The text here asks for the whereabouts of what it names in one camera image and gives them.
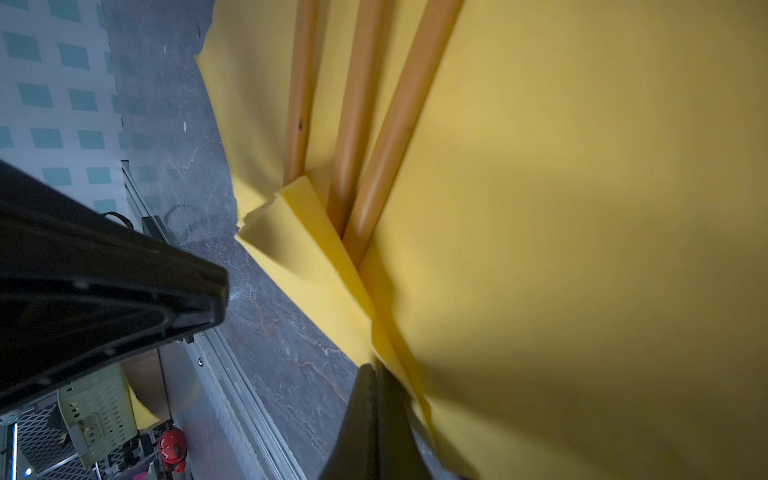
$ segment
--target perforated plastic crate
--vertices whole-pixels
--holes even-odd
[[[120,363],[61,387],[58,406],[86,468],[138,434]]]

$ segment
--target patterned wall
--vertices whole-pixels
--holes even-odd
[[[147,107],[117,95],[101,1],[0,0],[0,36],[0,158],[91,209],[133,219],[121,112]]]

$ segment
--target yellow foam sheet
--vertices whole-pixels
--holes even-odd
[[[160,419],[156,415],[149,411],[149,409],[141,403],[141,400],[136,396],[136,392],[130,383],[128,385],[128,396],[131,399],[131,409],[134,412],[134,420],[136,421],[136,430],[144,430],[150,428],[152,425],[158,423]]]
[[[394,3],[372,138],[424,4]],[[350,358],[400,363],[445,465],[768,471],[768,4],[467,1],[357,279],[311,220],[356,2],[321,15],[322,200],[305,181],[274,197],[295,11],[218,0],[198,58],[240,241]]]

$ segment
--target teal square pattern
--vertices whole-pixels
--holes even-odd
[[[60,41],[58,43],[58,53],[61,55],[61,64],[65,67],[91,70],[91,66],[88,64],[88,51],[85,48]]]
[[[104,52],[104,64],[107,65],[107,73],[114,73],[114,65],[112,64],[112,54],[108,51]]]
[[[48,0],[48,7],[54,17],[80,23],[78,0]]]
[[[85,173],[88,174],[88,183],[91,185],[112,183],[109,167],[86,167]]]
[[[116,94],[112,94],[112,110],[116,114],[122,113],[123,111],[121,108],[120,97]]]
[[[22,97],[22,103],[28,107],[53,108],[51,91],[45,85],[17,83],[18,94]]]
[[[0,127],[0,148],[13,148],[11,129],[8,127]]]
[[[98,17],[98,26],[102,30],[107,29],[107,19],[104,17],[104,7],[96,5],[96,16]]]
[[[96,94],[92,91],[70,88],[69,101],[72,104],[72,110],[98,111]]]
[[[78,139],[84,150],[104,150],[104,134],[100,131],[78,130]]]
[[[0,3],[2,3],[3,5],[8,5],[10,7],[29,10],[29,4],[27,3],[27,0],[0,0]]]
[[[12,31],[2,32],[2,37],[5,40],[5,50],[8,51],[9,57],[42,61],[37,38]]]
[[[32,142],[37,148],[64,148],[61,133],[55,128],[30,128]]]
[[[68,168],[44,168],[43,178],[45,183],[52,187],[65,187],[72,185],[72,177]]]
[[[118,202],[114,201],[114,199],[95,200],[94,208],[100,214],[105,214],[107,212],[116,212],[118,211]]]

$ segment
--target wooden rod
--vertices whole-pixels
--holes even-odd
[[[356,266],[384,210],[461,7],[462,0],[429,0],[424,9],[344,231]]]
[[[328,218],[339,235],[344,233],[355,201],[357,180],[372,113],[376,84],[373,78],[380,61],[379,45],[386,0],[360,0],[357,24],[346,77],[344,103],[336,139],[331,183],[328,193]]]
[[[288,94],[288,127],[286,129],[286,162],[283,184],[304,175],[306,140],[312,109],[312,65],[317,36],[319,0],[299,0],[293,33],[293,60]]]

